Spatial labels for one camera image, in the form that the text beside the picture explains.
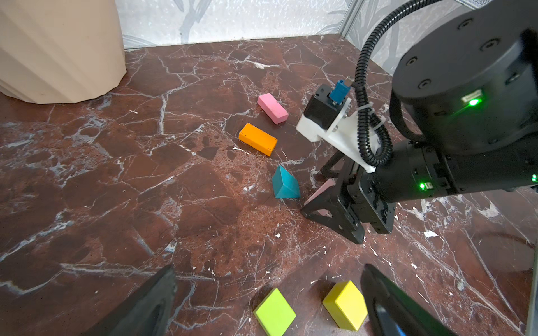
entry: patterned wallpaper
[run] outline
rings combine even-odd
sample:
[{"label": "patterned wallpaper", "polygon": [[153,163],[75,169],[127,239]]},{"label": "patterned wallpaper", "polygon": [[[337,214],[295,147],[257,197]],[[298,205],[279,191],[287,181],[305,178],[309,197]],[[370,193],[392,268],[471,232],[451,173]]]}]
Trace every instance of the patterned wallpaper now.
[{"label": "patterned wallpaper", "polygon": [[[406,0],[364,0],[345,37],[360,49],[376,25],[405,2]],[[410,14],[381,38],[374,49],[372,60],[391,75],[394,74],[400,58],[416,42],[441,24],[470,10],[454,0],[444,0]]]},{"label": "patterned wallpaper", "polygon": [[116,0],[125,48],[337,33],[353,0]]},{"label": "patterned wallpaper", "polygon": [[469,6],[470,8],[473,8],[473,9],[485,6],[485,5],[487,5],[488,3],[492,2],[492,1],[493,0],[460,0],[461,3]]}]

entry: marble floor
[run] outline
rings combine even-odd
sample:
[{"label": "marble floor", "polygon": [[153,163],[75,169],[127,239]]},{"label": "marble floor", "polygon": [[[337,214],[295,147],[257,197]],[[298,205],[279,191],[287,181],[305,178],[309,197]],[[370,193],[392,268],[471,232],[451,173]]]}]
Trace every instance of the marble floor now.
[{"label": "marble floor", "polygon": [[[142,48],[103,97],[0,96],[0,328],[78,334],[172,263],[168,335],[263,335],[252,310],[272,287],[297,313],[286,335],[371,335],[369,322],[339,330],[321,303],[371,263],[459,335],[521,335],[530,189],[399,204],[394,232],[370,229],[363,245],[300,215],[333,149],[295,124],[321,83],[353,75],[358,54],[338,35]],[[388,116],[391,77],[372,63],[367,82]],[[267,92],[290,113],[282,125],[256,103]],[[278,138],[270,157],[238,141],[247,122]],[[277,165],[300,200],[274,198]]]}]

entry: blue connector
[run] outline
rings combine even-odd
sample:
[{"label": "blue connector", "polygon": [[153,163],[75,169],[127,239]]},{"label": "blue connector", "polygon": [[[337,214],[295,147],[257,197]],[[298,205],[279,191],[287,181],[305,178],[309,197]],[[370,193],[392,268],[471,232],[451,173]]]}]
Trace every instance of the blue connector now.
[{"label": "blue connector", "polygon": [[334,90],[329,93],[329,98],[331,98],[335,105],[341,104],[344,101],[344,98],[348,95],[348,92],[351,89],[351,83],[353,83],[353,81],[350,79],[339,80],[338,83],[336,83]]}]

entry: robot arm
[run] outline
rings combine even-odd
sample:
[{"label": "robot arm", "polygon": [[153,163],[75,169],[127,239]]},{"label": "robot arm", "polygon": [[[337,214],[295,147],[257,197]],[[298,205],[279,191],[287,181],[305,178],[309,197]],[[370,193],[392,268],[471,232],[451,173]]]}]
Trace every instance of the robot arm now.
[{"label": "robot arm", "polygon": [[[412,0],[391,15],[414,3],[425,1]],[[409,139],[394,148],[373,117],[362,77],[353,86],[363,109],[348,117],[349,99],[333,99],[333,91],[322,85],[297,129],[311,141],[323,138],[338,149],[322,171],[329,172],[344,155],[349,159],[336,185],[307,204],[303,215],[361,244],[361,222],[378,233],[392,231],[396,202],[537,184],[537,12],[533,0],[494,0],[413,46],[393,77],[391,120]],[[374,41],[386,29],[374,30]],[[357,73],[370,47],[361,52]],[[408,129],[402,104],[422,134]],[[361,133],[364,120],[369,120],[369,151]],[[329,210],[330,217],[319,215],[320,209]]]}]

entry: teal triangular prism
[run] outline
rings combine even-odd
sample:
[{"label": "teal triangular prism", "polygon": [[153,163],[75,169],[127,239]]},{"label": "teal triangular prism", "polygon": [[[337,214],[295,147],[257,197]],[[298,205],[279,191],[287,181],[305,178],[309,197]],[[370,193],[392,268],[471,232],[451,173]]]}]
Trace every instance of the teal triangular prism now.
[{"label": "teal triangular prism", "polygon": [[277,167],[273,176],[273,190],[275,198],[299,198],[301,191],[299,183],[282,166]]}]

